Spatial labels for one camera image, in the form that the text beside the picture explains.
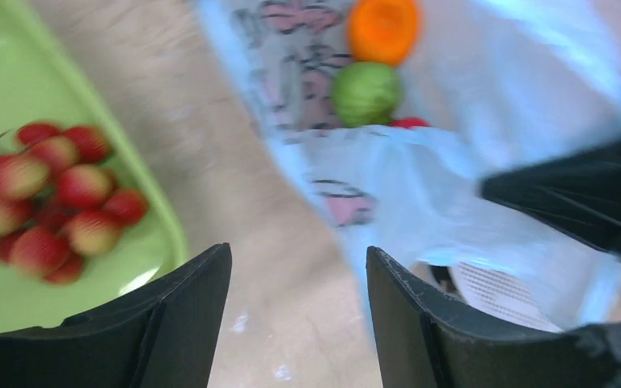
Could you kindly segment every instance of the white plastic bag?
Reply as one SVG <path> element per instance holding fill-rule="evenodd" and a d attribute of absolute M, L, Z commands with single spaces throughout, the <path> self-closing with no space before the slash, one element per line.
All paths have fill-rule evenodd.
<path fill-rule="evenodd" d="M 200 0 L 213 46 L 285 176 L 325 216 L 366 296 L 365 249 L 520 279 L 567 329 L 602 321 L 617 258 L 478 198 L 484 176 L 621 137 L 621 58 L 586 0 L 429 0 L 401 114 L 444 129 L 338 129 L 337 0 Z"/>

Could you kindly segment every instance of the green fruit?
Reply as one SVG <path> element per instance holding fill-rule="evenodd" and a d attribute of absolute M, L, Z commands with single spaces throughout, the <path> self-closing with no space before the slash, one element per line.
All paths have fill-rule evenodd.
<path fill-rule="evenodd" d="M 388 124 L 403 98 L 403 87 L 389 65 L 354 62 L 336 75 L 331 97 L 336 114 L 348 128 Z"/>

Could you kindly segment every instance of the translucent plastic bag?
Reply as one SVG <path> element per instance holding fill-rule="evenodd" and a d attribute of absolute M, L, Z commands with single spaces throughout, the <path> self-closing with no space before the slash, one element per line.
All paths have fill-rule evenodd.
<path fill-rule="evenodd" d="M 588 1 L 428 0 L 400 69 L 400 115 L 438 128 L 339 129 L 329 91 L 350 62 L 337 0 L 201 0 L 213 45 L 281 171 L 335 228 L 363 291 L 365 249 L 404 265 L 506 272 L 567 329 L 602 321 L 617 258 L 481 200 L 484 176 L 621 137 L 621 56 Z"/>

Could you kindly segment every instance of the orange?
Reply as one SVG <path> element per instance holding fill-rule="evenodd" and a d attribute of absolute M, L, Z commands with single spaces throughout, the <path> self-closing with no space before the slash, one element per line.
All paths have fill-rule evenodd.
<path fill-rule="evenodd" d="M 356 61 L 400 65 L 413 50 L 421 19 L 416 0 L 358 0 L 349 14 L 349 49 Z"/>

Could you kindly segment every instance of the table surface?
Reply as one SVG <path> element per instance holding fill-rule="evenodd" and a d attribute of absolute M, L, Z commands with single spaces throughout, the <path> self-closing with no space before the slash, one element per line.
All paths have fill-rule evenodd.
<path fill-rule="evenodd" d="M 30 3 L 125 126 L 192 253 L 232 245 L 210 386 L 382 386 L 348 266 L 275 171 L 188 2 Z"/>

